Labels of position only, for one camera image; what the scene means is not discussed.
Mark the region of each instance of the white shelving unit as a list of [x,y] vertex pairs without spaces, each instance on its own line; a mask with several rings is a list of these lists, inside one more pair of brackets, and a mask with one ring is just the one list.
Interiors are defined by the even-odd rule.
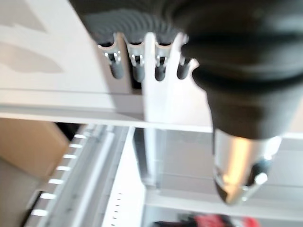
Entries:
[[[231,215],[252,213],[263,219],[303,222],[303,185],[300,185],[299,174],[296,174],[296,182],[289,180],[288,185],[265,187],[262,193],[270,194],[271,200],[264,199],[261,194],[260,198],[252,200],[244,208],[229,208],[218,200],[211,184],[212,172],[209,172],[213,163],[210,150],[212,124],[205,92],[195,85],[190,76],[184,80],[178,80],[176,76],[181,40],[182,36],[177,36],[166,77],[157,82],[154,78],[155,37],[153,34],[146,36],[146,75],[141,93],[135,93],[129,82],[122,41],[119,40],[119,44],[125,75],[123,79],[116,80],[67,0],[53,0],[47,5],[41,0],[0,2],[0,117],[115,126],[83,129],[85,133],[80,135],[87,138],[75,138],[73,142],[82,148],[71,147],[73,153],[68,154],[61,165],[66,167],[65,170],[57,170],[60,179],[55,179],[67,180],[69,173],[66,169],[72,168],[69,164],[76,166],[77,161],[71,157],[78,157],[75,152],[80,155],[84,147],[87,149],[85,156],[91,154],[96,158],[91,157],[95,165],[88,165],[87,172],[83,173],[90,176],[87,180],[84,177],[83,182],[91,187],[70,188],[89,196],[91,204],[88,206],[84,200],[73,201],[66,196],[62,203],[67,201],[73,206],[76,202],[79,208],[69,213],[72,217],[77,215],[78,219],[66,220],[65,226],[78,227],[86,222],[98,227],[138,227],[145,204],[159,209],[178,208],[186,212],[223,212]],[[282,173],[287,172],[283,175],[284,180],[294,171],[296,173],[294,169],[289,171],[289,167],[302,158],[302,116],[303,103],[285,135],[290,141],[283,147],[278,162],[284,164],[284,169],[275,179],[279,179]],[[150,174],[145,183],[152,185],[147,191],[140,180],[132,145],[133,127],[145,128],[146,165]],[[121,140],[124,149],[115,147],[116,153],[113,150],[109,152],[106,146],[120,141],[122,132],[118,128],[128,128],[126,142]],[[181,137],[187,142],[176,144],[167,140],[172,134],[167,134],[165,130],[183,131],[180,132]],[[196,138],[198,132],[202,133],[202,136],[199,134],[201,141],[190,141]],[[93,144],[99,146],[98,149],[93,149]],[[288,151],[292,152],[293,159],[289,158]],[[96,183],[98,177],[104,184]],[[55,187],[49,189],[56,192],[48,194],[56,196],[56,193],[59,196],[68,192],[64,187],[60,190]],[[277,201],[281,194],[285,195],[284,200]],[[50,200],[43,199],[38,204],[36,214],[39,215],[31,217],[27,227],[43,227],[48,212],[52,212],[54,207],[57,212],[65,208]],[[120,208],[118,216],[114,209],[117,205]]]

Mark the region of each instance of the cardboard box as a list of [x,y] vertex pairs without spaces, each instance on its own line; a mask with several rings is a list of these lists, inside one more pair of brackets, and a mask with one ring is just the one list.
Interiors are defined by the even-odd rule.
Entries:
[[0,119],[0,226],[18,227],[67,150],[53,122]]

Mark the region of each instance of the white panel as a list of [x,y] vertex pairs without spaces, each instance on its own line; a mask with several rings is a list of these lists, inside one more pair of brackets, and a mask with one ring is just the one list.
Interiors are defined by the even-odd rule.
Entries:
[[167,131],[163,172],[192,177],[213,177],[212,134]]
[[188,210],[202,213],[223,213],[233,216],[250,215],[256,218],[303,221],[302,210],[295,206],[285,206],[283,202],[276,206],[262,206],[259,201],[255,205],[227,206],[222,202],[206,202],[193,199],[162,196],[156,190],[148,190],[146,205],[172,209]]
[[0,90],[0,104],[54,108],[103,108],[122,113],[142,113],[142,96],[79,92]]
[[67,0],[1,1],[0,15],[0,88],[130,93]]
[[[217,197],[214,181],[212,179],[163,175],[161,188],[163,190],[180,190],[184,192],[212,194]],[[274,186],[265,184],[252,196],[251,200],[253,199],[302,203],[303,187]]]

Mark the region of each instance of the red object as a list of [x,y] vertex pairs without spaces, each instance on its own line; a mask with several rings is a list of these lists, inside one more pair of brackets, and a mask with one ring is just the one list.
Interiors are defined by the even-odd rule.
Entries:
[[198,227],[224,227],[220,217],[215,214],[195,216]]
[[255,220],[254,218],[246,217],[243,219],[243,222],[245,227],[261,227],[258,221]]

